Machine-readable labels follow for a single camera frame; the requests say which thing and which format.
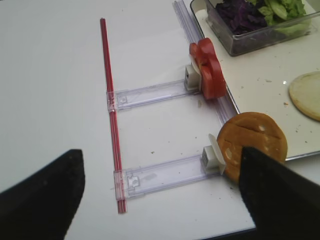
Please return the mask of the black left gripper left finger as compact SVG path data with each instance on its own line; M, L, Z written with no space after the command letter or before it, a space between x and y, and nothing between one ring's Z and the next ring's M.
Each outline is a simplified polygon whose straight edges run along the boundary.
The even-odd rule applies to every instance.
M63 240L85 190L83 152L70 149L0 194L2 240Z

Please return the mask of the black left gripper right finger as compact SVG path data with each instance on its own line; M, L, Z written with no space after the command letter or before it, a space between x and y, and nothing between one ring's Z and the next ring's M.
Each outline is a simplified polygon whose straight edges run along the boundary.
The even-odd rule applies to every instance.
M318 240L320 186L254 147L243 147L239 190L260 240Z

